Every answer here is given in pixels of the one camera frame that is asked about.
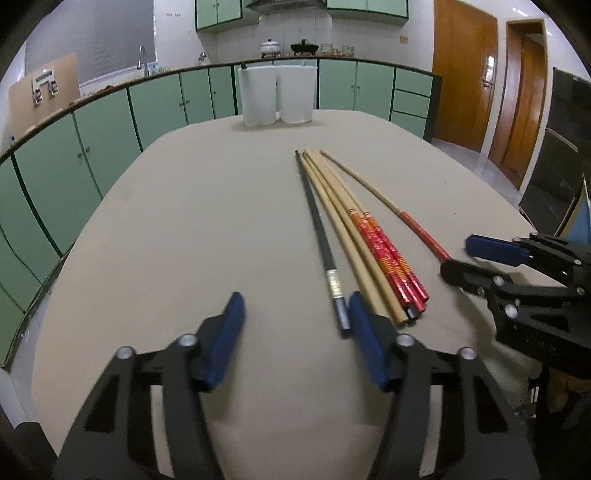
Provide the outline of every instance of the range hood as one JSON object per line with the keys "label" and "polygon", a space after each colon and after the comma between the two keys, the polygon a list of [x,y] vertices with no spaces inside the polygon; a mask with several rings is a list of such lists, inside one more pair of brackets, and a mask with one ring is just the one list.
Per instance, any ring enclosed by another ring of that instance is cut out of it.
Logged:
{"label": "range hood", "polygon": [[246,6],[261,15],[308,7],[326,8],[326,4],[322,0],[255,0]]}

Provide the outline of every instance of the white container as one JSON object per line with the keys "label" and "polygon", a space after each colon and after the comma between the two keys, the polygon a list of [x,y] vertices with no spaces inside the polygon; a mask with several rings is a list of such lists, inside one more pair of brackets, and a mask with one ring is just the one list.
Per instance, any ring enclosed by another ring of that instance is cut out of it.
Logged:
{"label": "white container", "polygon": [[280,117],[286,124],[302,124],[312,120],[316,100],[317,67],[286,65],[281,69],[279,90]]}
{"label": "white container", "polygon": [[247,127],[275,122],[275,85],[280,67],[238,69],[242,116]]}

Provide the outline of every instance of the cabinet door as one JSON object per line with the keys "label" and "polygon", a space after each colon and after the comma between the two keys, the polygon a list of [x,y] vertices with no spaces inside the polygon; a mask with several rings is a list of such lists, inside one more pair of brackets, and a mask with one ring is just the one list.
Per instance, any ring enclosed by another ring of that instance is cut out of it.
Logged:
{"label": "cabinet door", "polygon": [[343,8],[346,10],[367,10],[368,0],[329,0],[328,8]]}
{"label": "cabinet door", "polygon": [[388,120],[393,86],[394,67],[360,61],[357,65],[355,110]]}
{"label": "cabinet door", "polygon": [[353,110],[354,60],[320,60],[320,109]]}
{"label": "cabinet door", "polygon": [[29,208],[10,159],[0,165],[0,226],[14,252],[45,281],[60,256]]}
{"label": "cabinet door", "polygon": [[213,119],[212,93],[207,69],[181,73],[187,121],[198,124]]}
{"label": "cabinet door", "polygon": [[41,220],[66,252],[100,203],[73,117],[59,119],[14,155]]}
{"label": "cabinet door", "polygon": [[213,114],[215,118],[236,115],[236,111],[234,110],[232,67],[210,68],[209,85],[212,90]]}
{"label": "cabinet door", "polygon": [[23,313],[0,290],[0,366],[2,367],[7,363],[8,351],[23,319]]}
{"label": "cabinet door", "polygon": [[177,74],[129,87],[139,139],[145,150],[162,135],[186,127],[183,95]]}
{"label": "cabinet door", "polygon": [[425,125],[427,124],[427,120],[424,118],[407,115],[406,113],[392,112],[392,118],[390,121],[412,134],[415,134],[419,138],[425,136]]}
{"label": "cabinet door", "polygon": [[422,116],[427,118],[429,115],[429,103],[431,99],[423,95],[415,95],[414,93],[402,92],[396,90],[394,92],[394,101],[392,103],[392,110],[402,113],[410,113],[411,115]]}
{"label": "cabinet door", "polygon": [[432,86],[433,77],[430,75],[401,68],[396,69],[396,88],[399,90],[431,96]]}
{"label": "cabinet door", "polygon": [[217,0],[197,0],[197,29],[217,23]]}
{"label": "cabinet door", "polygon": [[139,157],[127,92],[120,90],[74,113],[86,158],[103,195]]}
{"label": "cabinet door", "polygon": [[242,17],[240,0],[217,0],[217,23],[237,20]]}
{"label": "cabinet door", "polygon": [[368,11],[407,17],[408,0],[368,0]]}

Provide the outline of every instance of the drawer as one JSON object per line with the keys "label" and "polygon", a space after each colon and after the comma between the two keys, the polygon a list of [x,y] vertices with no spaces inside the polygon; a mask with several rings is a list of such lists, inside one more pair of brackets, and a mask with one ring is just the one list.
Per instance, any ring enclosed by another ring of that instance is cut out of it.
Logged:
{"label": "drawer", "polygon": [[395,87],[409,92],[431,96],[433,77],[424,73],[411,72],[401,68],[396,69]]}
{"label": "drawer", "polygon": [[392,110],[396,112],[410,113],[411,115],[418,115],[426,118],[429,114],[430,102],[431,99],[429,97],[423,97],[421,95],[415,95],[414,93],[395,90],[394,100],[392,101]]}
{"label": "drawer", "polygon": [[405,113],[392,112],[392,119],[390,121],[412,134],[415,134],[419,138],[423,138],[425,135],[425,125],[427,123],[425,118],[406,115]]}

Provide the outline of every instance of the faucet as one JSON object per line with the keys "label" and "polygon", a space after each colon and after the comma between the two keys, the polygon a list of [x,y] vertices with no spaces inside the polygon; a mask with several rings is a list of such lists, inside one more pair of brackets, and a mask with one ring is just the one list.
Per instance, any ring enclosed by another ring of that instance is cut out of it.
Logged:
{"label": "faucet", "polygon": [[148,72],[148,59],[146,56],[146,47],[143,45],[139,46],[139,60],[138,60],[138,70],[142,69],[142,59],[144,60],[144,77],[147,77],[149,74]]}

